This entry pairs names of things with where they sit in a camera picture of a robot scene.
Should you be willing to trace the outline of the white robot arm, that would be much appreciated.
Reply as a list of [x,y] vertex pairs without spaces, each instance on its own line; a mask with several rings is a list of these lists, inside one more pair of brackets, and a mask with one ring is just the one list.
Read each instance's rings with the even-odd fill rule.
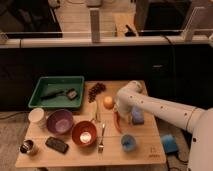
[[142,85],[130,81],[117,91],[115,106],[124,118],[138,107],[192,134],[187,171],[213,171],[213,108],[202,109],[142,94]]

